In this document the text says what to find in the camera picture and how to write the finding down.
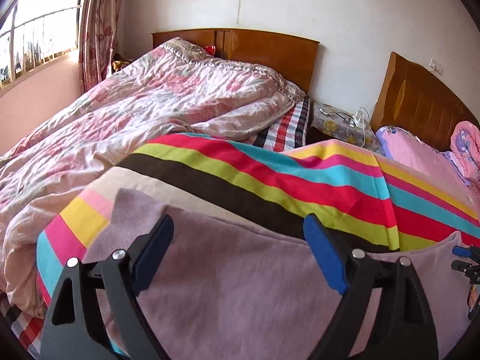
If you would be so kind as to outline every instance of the floral curtain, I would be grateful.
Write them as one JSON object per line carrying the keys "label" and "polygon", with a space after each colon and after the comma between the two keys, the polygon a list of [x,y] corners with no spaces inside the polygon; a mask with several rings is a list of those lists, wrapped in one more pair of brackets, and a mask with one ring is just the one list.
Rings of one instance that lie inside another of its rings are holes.
{"label": "floral curtain", "polygon": [[122,0],[84,0],[79,33],[80,85],[87,92],[107,78],[117,46]]}

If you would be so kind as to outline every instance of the nightstand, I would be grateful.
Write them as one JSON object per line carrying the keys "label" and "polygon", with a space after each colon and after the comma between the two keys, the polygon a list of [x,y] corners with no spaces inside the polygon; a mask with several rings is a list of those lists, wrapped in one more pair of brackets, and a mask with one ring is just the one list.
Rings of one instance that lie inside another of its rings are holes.
{"label": "nightstand", "polygon": [[[362,147],[363,129],[355,126],[353,115],[325,103],[313,104],[313,121],[307,130],[307,145],[321,140],[338,139]],[[370,126],[365,127],[364,149],[385,155]]]}

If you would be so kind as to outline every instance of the beige stripe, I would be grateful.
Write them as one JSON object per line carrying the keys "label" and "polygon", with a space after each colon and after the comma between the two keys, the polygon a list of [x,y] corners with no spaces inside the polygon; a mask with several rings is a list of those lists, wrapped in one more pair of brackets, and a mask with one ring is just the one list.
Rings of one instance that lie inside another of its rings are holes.
{"label": "beige stripe", "polygon": [[288,242],[306,244],[304,240],[270,231],[248,219],[234,214],[231,211],[181,190],[180,188],[157,180],[156,178],[141,175],[130,169],[114,166],[102,177],[92,182],[87,188],[95,191],[111,202],[115,201],[115,197],[120,188],[137,190],[164,204],[179,207],[183,210],[194,211],[199,214],[213,216],[229,222],[243,224],[248,226],[249,230],[252,230],[257,234]]}

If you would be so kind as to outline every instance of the wooden headboard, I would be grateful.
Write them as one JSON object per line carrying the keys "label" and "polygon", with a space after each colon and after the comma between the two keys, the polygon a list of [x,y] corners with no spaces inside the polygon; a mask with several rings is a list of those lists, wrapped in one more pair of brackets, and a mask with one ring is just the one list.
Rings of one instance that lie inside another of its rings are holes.
{"label": "wooden headboard", "polygon": [[398,126],[445,151],[450,150],[450,137],[462,120],[479,126],[467,106],[436,76],[396,52],[390,54],[371,117],[374,132],[382,126]]}
{"label": "wooden headboard", "polygon": [[215,45],[215,56],[268,66],[305,93],[310,88],[319,44],[315,40],[275,32],[228,28],[157,32],[152,36],[154,48],[175,37],[201,47]]}

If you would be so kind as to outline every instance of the wall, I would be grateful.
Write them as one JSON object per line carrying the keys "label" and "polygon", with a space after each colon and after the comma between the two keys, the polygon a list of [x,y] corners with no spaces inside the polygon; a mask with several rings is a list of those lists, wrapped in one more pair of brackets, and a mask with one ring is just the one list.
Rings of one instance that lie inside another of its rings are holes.
{"label": "wall", "polygon": [[78,52],[38,69],[9,91],[0,91],[0,155],[81,94]]}
{"label": "wall", "polygon": [[[123,0],[123,50],[139,57],[150,34],[236,27],[238,0]],[[310,94],[349,111],[378,98],[391,51],[445,67],[441,80],[480,118],[480,32],[460,0],[242,0],[240,28],[322,43]]]}

